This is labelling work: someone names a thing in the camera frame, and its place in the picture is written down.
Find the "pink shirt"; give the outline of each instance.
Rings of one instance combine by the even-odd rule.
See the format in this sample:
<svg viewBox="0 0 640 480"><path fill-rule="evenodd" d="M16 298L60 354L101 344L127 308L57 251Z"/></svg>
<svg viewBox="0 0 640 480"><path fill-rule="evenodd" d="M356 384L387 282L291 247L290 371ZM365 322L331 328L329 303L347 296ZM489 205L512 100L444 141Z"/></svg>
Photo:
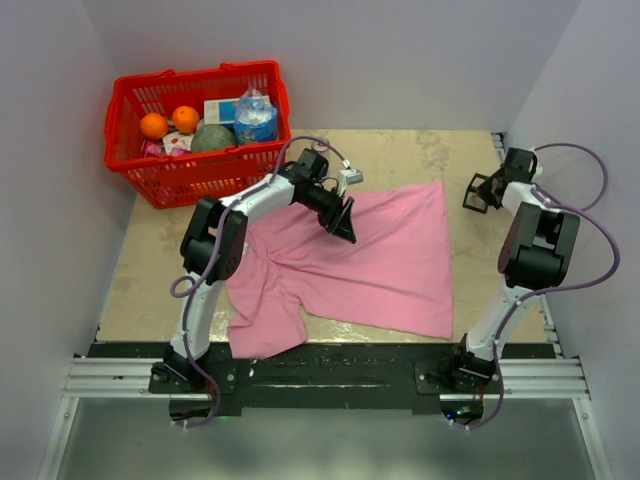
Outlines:
<svg viewBox="0 0 640 480"><path fill-rule="evenodd" d="M453 297L442 183L356 193L352 245L293 204L256 222L227 282L238 310L235 358L266 358L303 343L299 308L320 317L450 338Z"/></svg>

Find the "red basket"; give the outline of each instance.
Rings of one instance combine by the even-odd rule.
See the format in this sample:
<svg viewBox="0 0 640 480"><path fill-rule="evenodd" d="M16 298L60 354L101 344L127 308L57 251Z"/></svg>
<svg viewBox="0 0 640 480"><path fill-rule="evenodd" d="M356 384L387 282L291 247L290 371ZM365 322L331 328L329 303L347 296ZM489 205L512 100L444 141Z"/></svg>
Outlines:
<svg viewBox="0 0 640 480"><path fill-rule="evenodd" d="M179 157L143 157L139 123L147 113L170 117L177 107L188 105L202 117L205 100L238 98L249 87L268 94L278 109L277 141ZM109 170L122 174L154 207L190 205L205 195L220 198L253 185L275 167L280 148L291 138L287 89L274 61L122 77L114 84L104 133Z"/></svg>

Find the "beige tabletop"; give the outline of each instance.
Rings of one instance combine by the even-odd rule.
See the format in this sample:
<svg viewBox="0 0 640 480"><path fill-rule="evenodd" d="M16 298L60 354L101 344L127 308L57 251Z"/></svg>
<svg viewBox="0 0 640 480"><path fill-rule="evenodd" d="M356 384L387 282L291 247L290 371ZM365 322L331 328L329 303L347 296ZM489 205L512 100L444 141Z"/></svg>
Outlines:
<svg viewBox="0 0 640 480"><path fill-rule="evenodd" d="M385 191L412 183L443 181L449 211L454 295L452 340L459 340L481 318L500 275L496 262L511 217L504 210L486 215L461 207L475 172L493 173L498 160L491 135L484 131L431 130L296 130L294 135L325 136L363 171L365 182L350 191ZM293 144L295 160L309 142ZM331 159L330 173L339 169ZM138 196L122 246L102 318L100 341L168 341L173 336L181 300L169 286L184 274L179 246L193 207L156 210ZM216 309L210 338L226 340L235 310L225 292ZM310 342L438 342L423 337L309 315L301 309ZM544 342L537 308L525 315L511 338L515 342Z"/></svg>

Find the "wrinkled fabric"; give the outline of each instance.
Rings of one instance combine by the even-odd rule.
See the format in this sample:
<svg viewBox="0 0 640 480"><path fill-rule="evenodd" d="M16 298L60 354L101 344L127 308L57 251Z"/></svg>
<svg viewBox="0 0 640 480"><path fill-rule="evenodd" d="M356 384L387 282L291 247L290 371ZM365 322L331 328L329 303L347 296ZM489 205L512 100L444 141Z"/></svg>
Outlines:
<svg viewBox="0 0 640 480"><path fill-rule="evenodd" d="M450 338L453 296L442 183L355 193L352 245L293 204L247 232L227 291L235 358L266 358L303 343L299 309L349 323Z"/></svg>

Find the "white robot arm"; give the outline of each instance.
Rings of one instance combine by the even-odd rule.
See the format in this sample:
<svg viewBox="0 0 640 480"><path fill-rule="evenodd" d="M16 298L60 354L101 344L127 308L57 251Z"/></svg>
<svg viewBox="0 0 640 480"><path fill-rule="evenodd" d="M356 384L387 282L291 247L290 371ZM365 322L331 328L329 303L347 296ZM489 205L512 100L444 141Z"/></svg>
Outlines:
<svg viewBox="0 0 640 480"><path fill-rule="evenodd" d="M347 184L363 181L362 173L345 165L346 170L340 171L339 185L333 190L325 190L320 177L327 168L326 158L305 149L297 162L286 163L277 173L268 174L261 182L237 195L220 200L204 197L198 202L180 254L191 279L200 286L185 297L178 328L163 362L154 365L154 375L171 378L172 383L185 391L199 387L201 378L189 357L196 362L204 360L209 350L209 331L216 303L225 281L240 265L249 225L278 208L297 202L316 212L318 222L328 233L355 243L351 225L353 198L345 200L344 194ZM223 225L219 225L223 212L229 207ZM211 228L218 228L219 250L213 266L207 271L216 242L216 235L209 231Z"/></svg>
<svg viewBox="0 0 640 480"><path fill-rule="evenodd" d="M514 220L498 258L503 278L495 297L451 355L429 372L432 382L468 392L487 385L505 343L534 301L533 292L564 280L580 218L549 206L553 202L532 183L536 167L533 152L512 148L496 173L476 174L467 188L463 207L482 213L488 206L504 207ZM482 180L479 186L474 185L477 179ZM478 199L482 207L475 204Z"/></svg>

